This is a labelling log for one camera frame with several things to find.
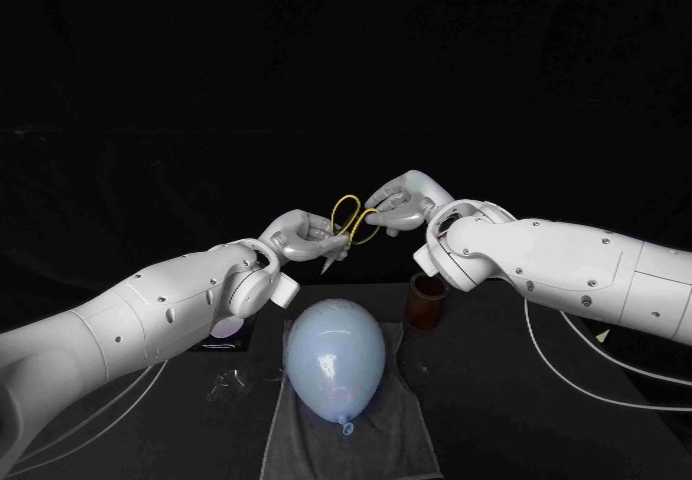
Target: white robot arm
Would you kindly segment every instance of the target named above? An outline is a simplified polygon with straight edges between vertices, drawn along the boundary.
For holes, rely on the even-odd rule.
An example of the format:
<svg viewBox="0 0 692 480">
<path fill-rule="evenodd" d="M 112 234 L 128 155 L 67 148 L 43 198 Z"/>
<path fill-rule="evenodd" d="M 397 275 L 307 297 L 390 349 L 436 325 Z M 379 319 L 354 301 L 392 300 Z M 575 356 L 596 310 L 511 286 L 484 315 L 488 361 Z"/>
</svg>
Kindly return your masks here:
<svg viewBox="0 0 692 480">
<path fill-rule="evenodd" d="M 0 478 L 72 402 L 184 352 L 223 318 L 246 318 L 268 300 L 285 308 L 299 287 L 279 267 L 345 243 L 327 219 L 292 210 L 259 239 L 151 265 L 83 305 L 0 335 Z"/>
<path fill-rule="evenodd" d="M 441 192 L 413 170 L 366 204 L 381 211 L 371 225 L 409 230 L 426 220 L 413 259 L 429 276 L 465 292 L 500 278 L 529 301 L 692 345 L 690 253 L 583 225 L 516 220 L 492 203 Z"/>
</svg>

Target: white cable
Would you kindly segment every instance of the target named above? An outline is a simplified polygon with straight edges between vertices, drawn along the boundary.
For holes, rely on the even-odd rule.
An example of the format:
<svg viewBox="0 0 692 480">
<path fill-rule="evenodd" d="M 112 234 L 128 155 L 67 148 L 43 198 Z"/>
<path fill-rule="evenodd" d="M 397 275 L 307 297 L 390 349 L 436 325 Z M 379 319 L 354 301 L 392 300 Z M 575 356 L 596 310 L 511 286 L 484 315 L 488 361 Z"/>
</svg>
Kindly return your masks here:
<svg viewBox="0 0 692 480">
<path fill-rule="evenodd" d="M 665 382 L 671 382 L 671 383 L 678 383 L 680 385 L 686 385 L 687 387 L 692 387 L 692 382 L 687 381 L 687 380 L 680 380 L 678 378 L 673 378 L 673 377 L 665 377 L 664 375 L 658 375 L 657 373 L 653 373 L 653 372 L 647 372 L 645 370 L 641 370 L 640 368 L 637 367 L 632 367 L 631 365 L 627 365 L 625 363 L 622 363 L 619 360 L 616 360 L 616 358 L 612 358 L 595 345 L 593 343 L 588 340 L 588 338 L 583 336 L 583 334 L 579 332 L 579 329 L 573 326 L 573 323 L 572 321 L 569 320 L 569 318 L 566 317 L 565 315 L 565 312 L 559 312 L 562 314 L 562 317 L 565 318 L 565 321 L 566 323 L 569 324 L 569 326 L 572 327 L 572 330 L 576 332 L 576 334 L 579 335 L 580 339 L 583 340 L 583 342 L 586 343 L 586 345 L 595 350 L 595 352 L 598 353 L 598 355 L 601 355 L 602 357 L 605 357 L 615 365 L 619 365 L 622 368 L 625 368 L 627 370 L 631 370 L 634 373 L 638 373 L 640 375 L 645 375 L 647 377 L 651 377 L 651 378 L 655 378 L 657 380 L 663 380 Z"/>
<path fill-rule="evenodd" d="M 112 404 L 126 395 L 126 393 L 132 390 L 132 388 L 136 386 L 139 383 L 141 379 L 144 378 L 144 375 L 149 372 L 151 368 L 148 367 L 141 375 L 136 377 L 136 380 L 129 384 L 129 386 L 125 388 L 122 393 L 99 408 L 99 410 L 83 420 L 79 425 L 72 427 L 54 440 L 47 442 L 40 448 L 37 448 L 31 453 L 27 453 L 25 455 L 21 456 L 21 458 L 17 460 L 15 463 L 21 463 L 23 461 L 28 460 L 33 456 L 35 456 L 40 452 L 46 451 L 50 447 L 54 446 L 56 443 L 61 442 L 74 432 L 77 432 L 86 424 L 110 408 Z"/>
<path fill-rule="evenodd" d="M 533 346 L 536 347 L 537 354 L 540 355 L 540 358 L 543 359 L 543 362 L 547 365 L 547 367 L 550 368 L 550 370 L 553 371 L 554 375 L 563 380 L 563 382 L 572 388 L 575 388 L 580 393 L 583 393 L 589 397 L 595 398 L 596 400 L 601 400 L 602 402 L 606 402 L 606 403 L 614 403 L 615 405 L 621 405 L 622 407 L 640 408 L 642 410 L 667 411 L 667 412 L 692 412 L 692 408 L 689 408 L 689 407 L 664 407 L 664 406 L 657 406 L 657 405 L 641 405 L 638 403 L 621 402 L 618 400 L 612 400 L 609 398 L 601 397 L 599 395 L 595 395 L 595 393 L 588 392 L 578 385 L 575 385 L 569 381 L 569 379 L 557 372 L 557 370 L 552 366 L 550 362 L 544 358 L 543 352 L 540 351 L 540 347 L 537 346 L 536 338 L 533 337 L 533 329 L 530 328 L 529 301 L 526 299 L 523 300 L 523 312 L 526 314 L 526 326 L 529 327 L 530 340 L 533 342 Z"/>
<path fill-rule="evenodd" d="M 165 360 L 162 362 L 162 365 L 161 365 L 161 368 L 158 369 L 158 372 L 155 374 L 155 377 L 152 378 L 151 380 L 151 383 L 148 384 L 148 387 L 146 389 L 144 390 L 144 392 L 141 393 L 139 397 L 136 398 L 136 400 L 134 401 L 132 405 L 129 406 L 129 408 L 125 410 L 125 413 L 116 418 L 116 420 L 108 425 L 108 427 L 103 428 L 103 430 L 92 437 L 89 438 L 89 440 L 86 440 L 79 446 L 76 446 L 72 450 L 69 450 L 66 453 L 57 455 L 54 458 L 51 458 L 50 460 L 46 460 L 44 462 L 35 464 L 35 465 L 31 465 L 30 467 L 27 468 L 23 468 L 21 470 L 18 470 L 18 472 L 12 472 L 10 475 L 7 475 L 5 478 L 10 478 L 10 477 L 14 477 L 14 475 L 18 475 L 20 473 L 24 473 L 27 472 L 28 470 L 33 470 L 34 468 L 38 468 L 38 467 L 43 467 L 44 465 L 47 465 L 48 463 L 53 463 L 54 461 L 60 460 L 61 458 L 64 458 L 67 455 L 72 455 L 72 453 L 74 453 L 77 450 L 80 450 L 90 442 L 93 442 L 103 434 L 105 432 L 108 432 L 108 430 L 118 424 L 118 422 L 122 420 L 122 418 L 125 417 L 125 415 L 129 413 L 129 411 L 132 410 L 132 408 L 136 406 L 136 404 L 139 403 L 139 400 L 144 398 L 144 395 L 146 394 L 149 388 L 154 386 L 154 383 L 155 383 L 155 380 L 158 379 L 158 375 L 161 374 L 162 372 L 162 369 L 165 368 L 165 364 L 168 363 L 168 361 Z"/>
</svg>

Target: gray towel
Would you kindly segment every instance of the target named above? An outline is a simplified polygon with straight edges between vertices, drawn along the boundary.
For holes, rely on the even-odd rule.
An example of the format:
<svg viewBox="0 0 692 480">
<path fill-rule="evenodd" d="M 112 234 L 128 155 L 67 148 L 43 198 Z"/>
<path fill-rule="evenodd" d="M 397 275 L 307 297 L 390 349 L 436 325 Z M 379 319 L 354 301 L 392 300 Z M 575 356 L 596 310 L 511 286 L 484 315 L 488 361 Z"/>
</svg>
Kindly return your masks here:
<svg viewBox="0 0 692 480">
<path fill-rule="evenodd" d="M 283 324 L 283 346 L 292 321 Z M 400 323 L 379 323 L 386 366 L 377 391 L 350 420 L 351 435 L 305 406 L 283 375 L 259 480 L 426 480 L 443 478 L 418 399 L 396 370 Z"/>
</svg>

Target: black table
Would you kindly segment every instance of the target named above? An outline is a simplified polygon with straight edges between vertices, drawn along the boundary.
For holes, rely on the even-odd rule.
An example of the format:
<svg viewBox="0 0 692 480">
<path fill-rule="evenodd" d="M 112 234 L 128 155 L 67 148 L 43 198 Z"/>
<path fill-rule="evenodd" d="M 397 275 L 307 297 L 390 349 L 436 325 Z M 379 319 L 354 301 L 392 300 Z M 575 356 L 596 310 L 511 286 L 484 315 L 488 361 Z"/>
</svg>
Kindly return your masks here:
<svg viewBox="0 0 692 480">
<path fill-rule="evenodd" d="M 105 436 L 15 478 L 258 478 L 279 387 L 282 320 L 318 300 L 345 298 L 379 321 L 397 322 L 406 294 L 407 284 L 302 287 L 286 310 L 269 304 L 259 312 L 246 353 L 187 352 L 175 357 Z M 644 402 L 619 369 L 580 343 L 559 314 L 533 304 L 529 311 L 543 352 L 572 381 L 604 396 Z M 503 282 L 485 282 L 469 293 L 449 292 L 441 325 L 429 335 L 406 336 L 399 364 L 446 479 L 692 476 L 692 458 L 657 414 L 591 399 L 549 371 L 530 343 L 523 299 Z M 246 395 L 208 402 L 214 377 L 229 369 L 252 373 Z M 34 445 L 54 438 L 134 376 L 82 399 Z M 97 432 L 126 406 L 123 401 L 60 451 Z"/>
</svg>

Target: brown cup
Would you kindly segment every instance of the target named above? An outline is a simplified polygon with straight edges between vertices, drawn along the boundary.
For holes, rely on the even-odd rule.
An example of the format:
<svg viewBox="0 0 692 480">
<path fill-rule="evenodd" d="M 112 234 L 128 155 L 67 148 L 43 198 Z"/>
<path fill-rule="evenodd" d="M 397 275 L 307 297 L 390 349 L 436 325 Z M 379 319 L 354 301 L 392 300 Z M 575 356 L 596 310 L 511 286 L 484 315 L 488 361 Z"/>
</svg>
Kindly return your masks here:
<svg viewBox="0 0 692 480">
<path fill-rule="evenodd" d="M 429 331 L 439 323 L 446 283 L 438 276 L 428 277 L 425 272 L 418 272 L 410 277 L 409 285 L 406 322 L 418 330 Z"/>
</svg>

